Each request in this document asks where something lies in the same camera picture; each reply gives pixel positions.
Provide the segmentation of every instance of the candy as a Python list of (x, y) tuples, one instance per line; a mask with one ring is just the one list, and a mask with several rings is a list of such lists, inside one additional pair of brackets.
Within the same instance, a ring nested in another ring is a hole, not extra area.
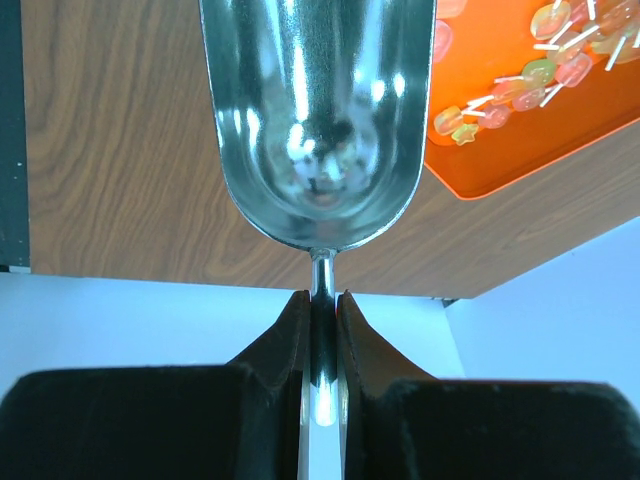
[(589, 20), (596, 19), (596, 0), (570, 0), (571, 16), (569, 21), (578, 27), (583, 27)]
[(475, 123), (467, 123), (459, 127), (451, 138), (456, 142), (457, 145), (462, 146), (465, 143), (471, 143), (476, 139), (476, 133), (478, 133), (480, 127)]
[(607, 36), (602, 33), (600, 27), (595, 22), (587, 22), (582, 29), (582, 33), (588, 35), (585, 40), (587, 42), (602, 42), (607, 39)]
[(553, 81), (556, 73), (556, 64), (551, 60), (543, 58), (527, 63), (522, 70), (522, 77), (527, 84), (527, 88), (536, 88), (549, 85)]
[(560, 65), (555, 78), (562, 86), (573, 88), (584, 80), (591, 67), (593, 67), (591, 57), (586, 53), (581, 53), (570, 62)]
[(531, 20), (531, 35), (536, 40), (547, 40), (553, 37), (571, 16), (571, 6), (568, 2), (560, 2), (557, 7), (545, 5), (538, 9)]
[(600, 33), (611, 35), (631, 23), (640, 11), (638, 0), (601, 0), (598, 3), (596, 23)]
[(636, 15), (631, 22), (614, 35), (607, 37), (601, 42), (593, 42), (591, 48), (594, 53), (600, 55), (610, 55), (605, 66), (606, 71), (610, 71), (614, 64), (627, 63), (638, 58), (634, 49), (640, 47), (636, 45), (640, 39), (640, 14)]
[(562, 37), (562, 35), (564, 35), (564, 32), (569, 30), (572, 26), (573, 26), (573, 22), (571, 20), (565, 23), (564, 27), (558, 30), (558, 33), (556, 33), (553, 37), (551, 37), (551, 39), (549, 40), (549, 45), (555, 45), (556, 42)]
[(618, 58), (614, 61), (616, 65), (622, 65), (623, 63), (633, 62), (638, 59), (640, 59), (640, 48), (633, 48), (631, 43), (626, 43), (622, 50), (620, 50)]
[(433, 40), (433, 63), (439, 63), (445, 57), (453, 42), (453, 30), (442, 20), (436, 20)]
[(587, 43), (585, 39), (582, 39), (577, 43), (572, 42), (579, 35), (581, 34), (578, 34), (572, 30), (563, 33), (562, 36), (558, 39), (560, 49), (547, 52), (547, 58), (557, 65), (562, 65), (563, 63), (567, 63), (574, 59), (582, 51)]
[(524, 92), (519, 97), (513, 99), (512, 105), (514, 110), (518, 112), (526, 112), (539, 106), (546, 95), (544, 87), (538, 87), (533, 90)]
[(502, 127), (511, 115), (511, 110), (506, 105), (489, 105), (483, 112), (485, 117), (478, 119), (478, 125), (492, 129)]
[(467, 0), (438, 0), (436, 18), (453, 18), (462, 13)]
[(433, 126), (440, 135), (450, 135), (462, 125), (464, 125), (464, 118), (458, 107), (443, 110), (433, 121)]
[(524, 80), (508, 80), (506, 82), (501, 82), (491, 91), (491, 94), (493, 95), (491, 103), (494, 105), (509, 103), (511, 100), (520, 96), (527, 90), (527, 82)]

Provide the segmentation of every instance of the wood grain surface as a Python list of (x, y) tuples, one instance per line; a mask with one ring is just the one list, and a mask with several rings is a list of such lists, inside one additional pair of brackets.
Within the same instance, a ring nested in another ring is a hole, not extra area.
[[(32, 270), (308, 288), (227, 195), (196, 0), (23, 0)], [(491, 197), (428, 171), (340, 289), (473, 297), (640, 213), (640, 124)]]

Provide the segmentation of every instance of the lollipop stick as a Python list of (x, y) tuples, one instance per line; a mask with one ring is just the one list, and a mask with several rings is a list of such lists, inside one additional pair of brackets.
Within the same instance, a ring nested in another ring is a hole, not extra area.
[(589, 20), (592, 22), (596, 19), (596, 2), (595, 0), (587, 0), (587, 10), (589, 11)]
[(560, 45), (549, 45), (548, 43), (536, 43), (534, 50), (560, 50)]
[(564, 35), (564, 32), (571, 28), (571, 25), (573, 25), (573, 22), (571, 20), (565, 23), (564, 27), (562, 27), (558, 33), (551, 37), (551, 40), (549, 40), (549, 45), (554, 45), (560, 39), (560, 37)]
[(471, 108), (467, 108), (465, 110), (462, 111), (463, 115), (469, 115), (471, 117), (486, 117), (487, 114), (484, 112), (476, 112), (475, 110), (472, 110)]
[(549, 95), (544, 97), (544, 100), (540, 104), (540, 108), (544, 107), (547, 103), (549, 103), (551, 99), (555, 97), (556, 94), (562, 89), (562, 87), (564, 87), (564, 85), (562, 85), (561, 83), (559, 83), (555, 87), (551, 87), (551, 91), (549, 92)]
[(509, 80), (524, 80), (524, 77), (522, 75), (514, 75), (512, 77), (500, 77), (500, 78), (496, 78), (493, 83), (503, 83), (503, 82), (508, 82)]
[(590, 28), (587, 28), (584, 32), (582, 32), (580, 35), (578, 35), (577, 37), (572, 38), (571, 40), (569, 40), (567, 43), (565, 43), (562, 48), (564, 48), (565, 50), (567, 48), (571, 48), (574, 45), (577, 45), (578, 43), (580, 43), (582, 40), (584, 40), (585, 38), (587, 38), (589, 35), (591, 35), (592, 33), (597, 32), (600, 29), (600, 25), (593, 25)]
[(611, 69), (613, 68), (613, 65), (616, 63), (616, 60), (618, 59), (618, 56), (620, 55), (620, 52), (622, 51), (622, 47), (624, 47), (624, 43), (627, 41), (627, 37), (620, 37), (620, 40), (618, 41), (618, 44), (616, 45), (616, 49), (613, 51), (613, 53), (611, 54), (611, 56), (609, 57), (609, 61), (607, 62), (607, 66), (604, 67), (604, 69), (607, 72), (610, 72)]
[(487, 103), (490, 100), (493, 100), (495, 97), (493, 95), (487, 95), (486, 97), (476, 98), (475, 100), (470, 100), (467, 102), (469, 109), (478, 108), (480, 105)]

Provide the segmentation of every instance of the pink lollipop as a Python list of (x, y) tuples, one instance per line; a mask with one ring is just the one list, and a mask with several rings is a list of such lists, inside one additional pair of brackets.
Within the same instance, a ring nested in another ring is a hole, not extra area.
[(511, 110), (506, 105), (489, 105), (483, 112), (485, 116), (478, 119), (478, 125), (483, 128), (500, 128), (511, 115)]
[(569, 5), (571, 5), (571, 17), (569, 20), (571, 23), (581, 28), (589, 20), (595, 20), (596, 3), (596, 0), (570, 0)]
[(562, 65), (574, 59), (587, 44), (582, 34), (568, 30), (558, 38), (558, 50), (547, 52), (547, 58), (557, 65)]
[(453, 42), (453, 30), (442, 20), (436, 20), (436, 32), (433, 40), (433, 63), (439, 63), (445, 57)]
[(514, 98), (511, 103), (513, 109), (517, 112), (526, 112), (539, 106), (544, 100), (545, 95), (545, 88), (538, 87), (524, 92), (519, 97)]
[(593, 67), (593, 60), (586, 53), (581, 53), (570, 62), (558, 67), (555, 79), (558, 85), (553, 87), (547, 97), (540, 104), (544, 107), (563, 87), (577, 87)]
[(462, 13), (467, 0), (438, 0), (436, 18), (453, 18)]
[(527, 82), (520, 80), (519, 78), (500, 82), (491, 91), (491, 103), (494, 105), (509, 103), (511, 100), (520, 96), (527, 90)]
[(585, 30), (580, 35), (567, 39), (561, 49), (567, 50), (587, 39), (601, 41), (605, 37), (613, 35), (618, 29), (628, 26), (634, 21), (634, 16), (640, 12), (638, 0), (600, 0), (597, 5), (594, 2), (595, 0), (588, 0), (588, 4), (593, 5), (594, 10), (598, 9), (597, 15), (595, 11), (591, 12), (594, 18), (590, 16), (592, 21), (585, 25)]

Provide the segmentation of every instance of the orange tray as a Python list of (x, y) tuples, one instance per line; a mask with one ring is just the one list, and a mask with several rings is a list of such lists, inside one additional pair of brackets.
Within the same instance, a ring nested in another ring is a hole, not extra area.
[(593, 56), (580, 85), (563, 88), (544, 108), (513, 112), (504, 127), (480, 131), (473, 143), (459, 147), (435, 132), (439, 112), (488, 95), (495, 78), (519, 75), (527, 62), (544, 58), (529, 26), (549, 3), (469, 0), (459, 17), (445, 20), (454, 38), (433, 67), (424, 163), (462, 200), (486, 197), (640, 119), (640, 60), (605, 72), (606, 57)]

